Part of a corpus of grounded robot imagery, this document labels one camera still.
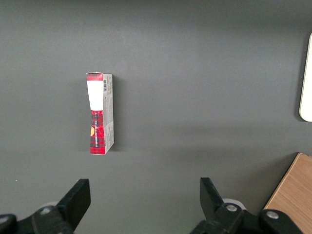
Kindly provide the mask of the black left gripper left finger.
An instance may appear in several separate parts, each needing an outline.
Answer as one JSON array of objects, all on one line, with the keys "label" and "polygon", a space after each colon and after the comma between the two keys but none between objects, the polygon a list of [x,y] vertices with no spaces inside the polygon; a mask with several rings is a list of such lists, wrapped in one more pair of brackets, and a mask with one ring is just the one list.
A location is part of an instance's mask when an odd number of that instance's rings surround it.
[{"label": "black left gripper left finger", "polygon": [[18,221],[0,215],[2,234],[73,234],[91,204],[90,183],[79,179],[56,205],[46,205]]}]

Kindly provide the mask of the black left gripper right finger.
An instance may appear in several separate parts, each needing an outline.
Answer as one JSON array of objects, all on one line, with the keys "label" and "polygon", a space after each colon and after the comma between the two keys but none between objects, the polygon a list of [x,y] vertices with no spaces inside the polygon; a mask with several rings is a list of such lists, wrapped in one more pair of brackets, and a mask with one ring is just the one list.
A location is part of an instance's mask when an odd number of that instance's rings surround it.
[{"label": "black left gripper right finger", "polygon": [[200,205],[205,220],[192,234],[301,234],[302,231],[285,213],[264,209],[253,215],[239,205],[224,202],[211,179],[200,179]]}]

